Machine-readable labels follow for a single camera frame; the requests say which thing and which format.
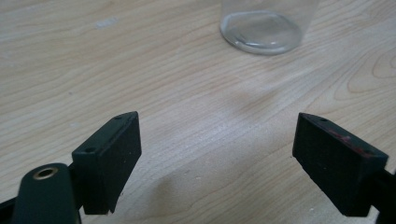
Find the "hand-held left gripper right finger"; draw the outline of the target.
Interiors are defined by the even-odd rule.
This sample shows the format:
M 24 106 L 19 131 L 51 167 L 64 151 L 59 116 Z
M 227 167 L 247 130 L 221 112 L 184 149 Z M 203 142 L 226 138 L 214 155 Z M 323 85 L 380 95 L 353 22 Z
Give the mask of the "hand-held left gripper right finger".
M 389 214 L 389 156 L 332 121 L 301 113 L 292 156 L 347 217 Z

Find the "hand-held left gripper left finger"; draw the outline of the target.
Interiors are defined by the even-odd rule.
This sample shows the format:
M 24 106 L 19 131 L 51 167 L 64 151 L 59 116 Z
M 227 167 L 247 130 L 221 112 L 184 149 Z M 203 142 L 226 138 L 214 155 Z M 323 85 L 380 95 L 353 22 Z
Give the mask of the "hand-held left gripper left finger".
M 135 111 L 110 119 L 72 152 L 76 197 L 87 215 L 115 211 L 141 154 L 139 117 Z

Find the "clear glass jar with lid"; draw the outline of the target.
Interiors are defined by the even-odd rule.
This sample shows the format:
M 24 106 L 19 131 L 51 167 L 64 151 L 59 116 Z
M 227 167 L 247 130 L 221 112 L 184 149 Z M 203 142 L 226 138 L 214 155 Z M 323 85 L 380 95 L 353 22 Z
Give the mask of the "clear glass jar with lid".
M 319 0 L 221 0 L 220 32 L 243 51 L 278 55 L 297 48 Z

